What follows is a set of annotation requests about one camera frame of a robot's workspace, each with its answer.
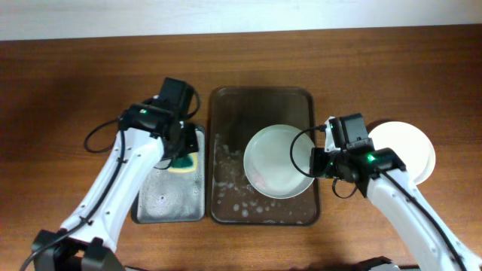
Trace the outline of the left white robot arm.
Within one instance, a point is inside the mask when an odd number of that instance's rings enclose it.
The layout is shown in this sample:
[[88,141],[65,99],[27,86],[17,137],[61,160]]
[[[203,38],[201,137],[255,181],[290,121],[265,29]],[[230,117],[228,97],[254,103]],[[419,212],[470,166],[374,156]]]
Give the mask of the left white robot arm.
[[173,163],[198,150],[195,115],[199,99],[188,83],[166,78],[158,95],[135,103],[117,125],[110,155],[79,206],[58,231],[41,230],[22,270],[125,270],[115,252],[127,213],[144,180],[162,160]]

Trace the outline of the pale green plate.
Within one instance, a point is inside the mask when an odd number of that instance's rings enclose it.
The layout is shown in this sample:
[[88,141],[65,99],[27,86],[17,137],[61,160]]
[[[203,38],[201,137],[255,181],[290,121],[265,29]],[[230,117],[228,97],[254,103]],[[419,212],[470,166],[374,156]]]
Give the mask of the pale green plate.
[[253,188],[265,196],[297,196],[314,181],[307,176],[314,147],[313,140],[293,126],[277,124],[263,128],[244,151],[245,175]]

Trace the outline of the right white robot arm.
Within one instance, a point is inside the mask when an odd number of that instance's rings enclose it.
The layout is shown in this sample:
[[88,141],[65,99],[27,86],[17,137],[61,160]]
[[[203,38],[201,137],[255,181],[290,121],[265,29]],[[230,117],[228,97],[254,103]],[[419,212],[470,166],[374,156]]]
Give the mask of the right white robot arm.
[[481,258],[441,220],[391,149],[374,147],[361,114],[315,126],[325,145],[313,148],[310,176],[353,183],[391,223],[422,270],[479,270]]

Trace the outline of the pink white plate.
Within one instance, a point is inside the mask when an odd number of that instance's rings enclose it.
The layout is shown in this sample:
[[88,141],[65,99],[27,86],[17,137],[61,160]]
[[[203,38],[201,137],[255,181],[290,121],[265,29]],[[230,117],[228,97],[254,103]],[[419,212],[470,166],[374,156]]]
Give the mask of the pink white plate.
[[416,163],[413,173],[413,182],[415,185],[426,181],[435,169],[436,154],[434,150],[427,153],[426,157]]

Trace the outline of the green yellow sponge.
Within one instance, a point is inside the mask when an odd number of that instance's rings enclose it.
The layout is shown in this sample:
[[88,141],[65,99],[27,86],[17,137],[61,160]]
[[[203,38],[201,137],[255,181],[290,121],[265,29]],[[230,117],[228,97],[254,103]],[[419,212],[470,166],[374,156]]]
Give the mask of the green yellow sponge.
[[191,153],[184,157],[175,158],[168,171],[172,173],[194,172],[198,167],[198,154]]

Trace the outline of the cream white plate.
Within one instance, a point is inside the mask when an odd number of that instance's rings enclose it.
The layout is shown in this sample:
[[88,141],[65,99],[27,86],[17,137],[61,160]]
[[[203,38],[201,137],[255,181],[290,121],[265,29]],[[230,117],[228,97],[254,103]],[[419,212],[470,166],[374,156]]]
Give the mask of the cream white plate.
[[381,123],[369,132],[376,150],[391,148],[406,165],[413,181],[416,163],[424,159],[431,150],[435,151],[428,136],[409,123],[389,121]]

